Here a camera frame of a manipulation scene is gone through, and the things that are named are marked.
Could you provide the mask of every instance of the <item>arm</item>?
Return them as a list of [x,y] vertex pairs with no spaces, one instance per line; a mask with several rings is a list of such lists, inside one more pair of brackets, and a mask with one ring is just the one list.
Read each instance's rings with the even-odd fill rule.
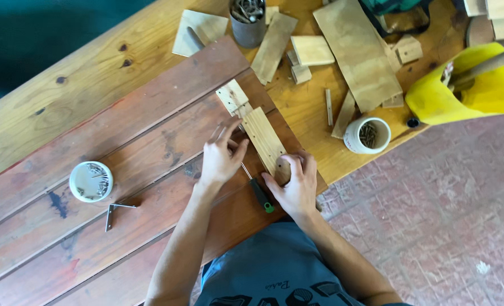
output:
[[263,173],[265,183],[282,208],[314,242],[347,292],[367,306],[401,302],[388,280],[316,210],[316,161],[312,155],[301,150],[297,155],[283,158],[292,169],[289,183],[280,187],[273,177]]
[[248,139],[239,145],[229,139],[241,122],[237,116],[222,122],[205,143],[201,178],[153,272],[145,306],[188,304],[201,267],[212,202],[246,153]]

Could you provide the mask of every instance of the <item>hand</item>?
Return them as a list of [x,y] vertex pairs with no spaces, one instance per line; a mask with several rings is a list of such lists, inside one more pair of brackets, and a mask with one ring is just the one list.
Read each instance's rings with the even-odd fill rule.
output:
[[316,214],[316,161],[314,157],[300,150],[294,155],[283,155],[290,164],[292,177],[288,184],[280,187],[275,178],[262,173],[265,184],[280,203],[284,211],[295,220],[297,225]]
[[203,170],[199,180],[202,184],[221,186],[239,170],[250,140],[245,139],[237,144],[230,137],[241,122],[238,116],[221,122],[205,143]]

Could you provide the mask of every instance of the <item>screwdriver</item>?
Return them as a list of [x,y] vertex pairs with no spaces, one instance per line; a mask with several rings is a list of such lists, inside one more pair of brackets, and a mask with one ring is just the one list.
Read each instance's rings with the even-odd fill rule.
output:
[[263,192],[260,185],[257,183],[257,179],[252,178],[252,176],[250,175],[250,173],[248,173],[248,170],[244,166],[244,163],[241,163],[241,165],[242,165],[244,171],[246,172],[246,174],[248,174],[248,177],[250,178],[250,184],[252,185],[252,188],[254,189],[254,193],[256,194],[256,198],[257,198],[258,202],[260,203],[260,205],[263,208],[265,208],[266,212],[268,212],[268,213],[273,212],[275,210],[275,208],[271,205],[271,203],[269,203],[269,198],[267,198],[267,195]]

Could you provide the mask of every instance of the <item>forearm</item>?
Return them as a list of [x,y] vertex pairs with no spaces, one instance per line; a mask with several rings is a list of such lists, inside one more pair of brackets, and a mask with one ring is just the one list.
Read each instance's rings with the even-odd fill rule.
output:
[[221,184],[195,184],[154,270],[146,306],[186,305],[201,266],[212,202]]
[[367,306],[401,302],[390,283],[319,213],[296,220],[346,291]]

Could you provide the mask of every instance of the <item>dark teal background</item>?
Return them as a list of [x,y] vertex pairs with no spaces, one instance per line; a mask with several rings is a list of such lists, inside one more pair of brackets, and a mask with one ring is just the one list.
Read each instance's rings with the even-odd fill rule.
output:
[[0,96],[151,2],[0,0]]

